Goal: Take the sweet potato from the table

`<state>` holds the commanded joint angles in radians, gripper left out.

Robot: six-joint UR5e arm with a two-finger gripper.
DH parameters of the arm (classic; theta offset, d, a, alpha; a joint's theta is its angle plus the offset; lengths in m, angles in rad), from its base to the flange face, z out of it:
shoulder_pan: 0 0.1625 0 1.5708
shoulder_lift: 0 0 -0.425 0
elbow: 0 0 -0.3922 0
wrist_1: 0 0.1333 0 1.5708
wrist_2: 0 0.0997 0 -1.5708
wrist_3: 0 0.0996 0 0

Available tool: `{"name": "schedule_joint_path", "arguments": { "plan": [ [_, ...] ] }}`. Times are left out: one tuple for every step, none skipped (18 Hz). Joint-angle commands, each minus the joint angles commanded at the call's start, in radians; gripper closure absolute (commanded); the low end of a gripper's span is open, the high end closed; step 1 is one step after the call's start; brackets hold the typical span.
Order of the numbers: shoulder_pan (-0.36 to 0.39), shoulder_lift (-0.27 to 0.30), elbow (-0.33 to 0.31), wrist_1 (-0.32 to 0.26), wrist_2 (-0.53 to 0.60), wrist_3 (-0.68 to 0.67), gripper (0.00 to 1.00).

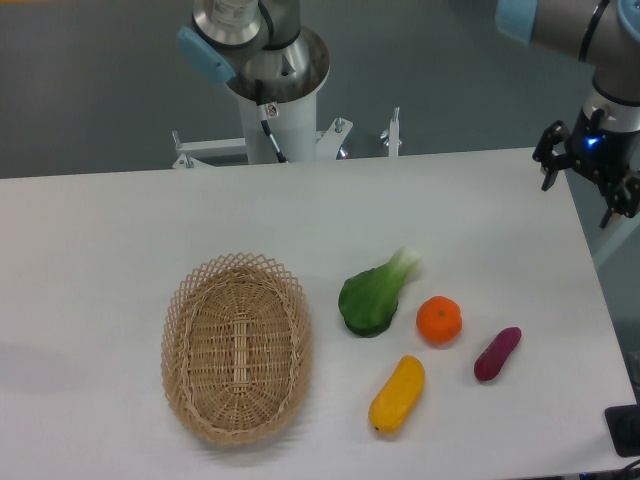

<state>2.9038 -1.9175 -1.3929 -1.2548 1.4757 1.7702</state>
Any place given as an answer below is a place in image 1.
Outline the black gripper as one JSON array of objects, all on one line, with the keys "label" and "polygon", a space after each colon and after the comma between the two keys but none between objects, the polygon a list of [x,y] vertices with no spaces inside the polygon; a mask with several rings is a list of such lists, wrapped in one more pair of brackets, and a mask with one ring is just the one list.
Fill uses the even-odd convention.
[{"label": "black gripper", "polygon": [[[564,145],[566,153],[555,147]],[[573,131],[557,120],[547,127],[533,151],[544,176],[541,190],[548,191],[560,171],[569,167],[599,185],[607,210],[599,227],[605,229],[615,216],[633,218],[639,211],[639,173],[630,172],[632,154],[639,145],[639,131],[616,132],[601,126],[591,129],[591,120],[580,112]]]}]

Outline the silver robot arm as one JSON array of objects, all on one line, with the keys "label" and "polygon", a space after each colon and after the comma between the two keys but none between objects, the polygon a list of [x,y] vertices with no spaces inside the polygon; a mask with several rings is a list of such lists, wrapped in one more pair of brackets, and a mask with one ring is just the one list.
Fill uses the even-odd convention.
[{"label": "silver robot arm", "polygon": [[[595,184],[608,216],[639,210],[639,5],[635,1],[501,1],[497,29],[594,69],[573,127],[547,127],[533,158],[550,187],[570,169]],[[316,133],[316,94],[329,73],[324,42],[300,20],[296,1],[198,1],[177,35],[183,57],[226,85],[241,110],[251,163],[333,160],[343,126]]]}]

